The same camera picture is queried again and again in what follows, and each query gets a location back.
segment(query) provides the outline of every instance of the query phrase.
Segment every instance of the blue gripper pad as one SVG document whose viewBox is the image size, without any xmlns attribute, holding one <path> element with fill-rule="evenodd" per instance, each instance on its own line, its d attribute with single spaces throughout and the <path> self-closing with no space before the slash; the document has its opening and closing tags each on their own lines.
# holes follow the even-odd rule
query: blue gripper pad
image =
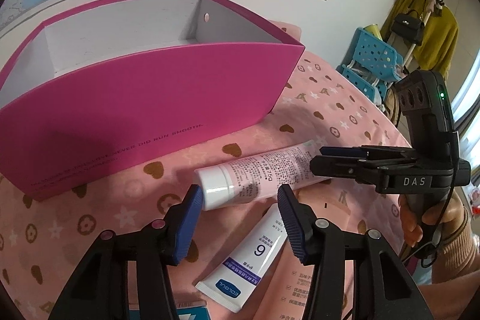
<svg viewBox="0 0 480 320">
<path fill-rule="evenodd" d="M 292 251 L 294 255 L 300 259 L 300 262 L 304 263 L 307 260 L 305 234 L 296 213 L 299 211 L 301 205 L 295 198 L 289 185 L 282 185 L 278 188 L 277 201 Z"/>
<path fill-rule="evenodd" d="M 203 192 L 200 186 L 191 185 L 183 201 L 179 205 L 172 206 L 167 214 L 175 207 L 181 206 L 177 213 L 182 214 L 182 219 L 177 221 L 177 232 L 175 240 L 175 251 L 173 253 L 173 261 L 179 264 L 180 261 L 187 256 L 190 248 L 191 238 L 197 225 L 198 217 L 203 206 Z"/>
</svg>

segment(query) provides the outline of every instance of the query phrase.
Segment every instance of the silver screw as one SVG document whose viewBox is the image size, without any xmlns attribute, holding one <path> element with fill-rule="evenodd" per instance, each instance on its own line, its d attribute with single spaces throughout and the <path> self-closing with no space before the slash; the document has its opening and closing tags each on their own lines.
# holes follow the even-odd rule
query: silver screw
<svg viewBox="0 0 480 320">
<path fill-rule="evenodd" d="M 100 239 L 102 240 L 110 240 L 113 237 L 113 232 L 112 231 L 103 231 L 100 234 Z"/>
<path fill-rule="evenodd" d="M 162 229 L 165 226 L 165 220 L 157 219 L 152 221 L 152 228 L 154 229 Z"/>
<path fill-rule="evenodd" d="M 382 234 L 376 229 L 370 229 L 370 231 L 368 231 L 368 236 L 370 236 L 372 239 L 380 239 Z"/>
<path fill-rule="evenodd" d="M 319 228 L 325 229 L 325 228 L 328 228 L 330 224 L 325 219 L 318 219 L 317 221 L 315 221 L 315 225 Z"/>
</svg>

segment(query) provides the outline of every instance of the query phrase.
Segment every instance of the white tube cap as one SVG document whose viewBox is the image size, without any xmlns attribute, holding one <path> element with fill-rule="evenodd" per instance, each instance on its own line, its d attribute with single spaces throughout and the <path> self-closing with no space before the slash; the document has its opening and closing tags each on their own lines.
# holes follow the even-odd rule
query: white tube cap
<svg viewBox="0 0 480 320">
<path fill-rule="evenodd" d="M 204 211 L 225 206 L 233 198 L 233 191 L 219 166 L 200 168 L 195 170 L 195 175 L 203 191 Z"/>
</svg>

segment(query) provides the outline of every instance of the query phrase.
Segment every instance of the white cream tube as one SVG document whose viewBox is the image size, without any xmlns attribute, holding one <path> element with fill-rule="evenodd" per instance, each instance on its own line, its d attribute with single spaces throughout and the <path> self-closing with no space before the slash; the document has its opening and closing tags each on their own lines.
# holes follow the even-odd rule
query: white cream tube
<svg viewBox="0 0 480 320">
<path fill-rule="evenodd" d="M 287 239 L 274 204 L 237 248 L 196 288 L 238 313 L 253 293 Z"/>
<path fill-rule="evenodd" d="M 310 160 L 320 154 L 315 141 L 261 153 L 195 170 L 203 191 L 203 210 L 276 197 L 278 188 L 293 190 L 329 179 L 310 171 Z"/>
</svg>

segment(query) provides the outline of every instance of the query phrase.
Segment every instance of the black handbag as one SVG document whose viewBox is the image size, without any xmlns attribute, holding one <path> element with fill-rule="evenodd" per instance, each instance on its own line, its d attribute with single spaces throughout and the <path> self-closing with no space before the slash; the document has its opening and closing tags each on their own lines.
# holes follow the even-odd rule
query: black handbag
<svg viewBox="0 0 480 320">
<path fill-rule="evenodd" d="M 410 2 L 409 11 L 406 14 L 400 13 L 394 18 L 391 30 L 393 33 L 397 34 L 397 36 L 400 36 L 417 46 L 422 46 L 425 24 L 417 10 L 411 9 L 414 2 L 415 0 Z M 417 17 L 411 16 L 410 14 L 412 12 L 416 12 Z"/>
<path fill-rule="evenodd" d="M 417 46 L 421 46 L 425 24 L 420 18 L 410 15 L 412 12 L 416 12 L 418 15 L 416 10 L 410 10 L 407 14 L 398 14 L 392 24 L 392 32 Z"/>
</svg>

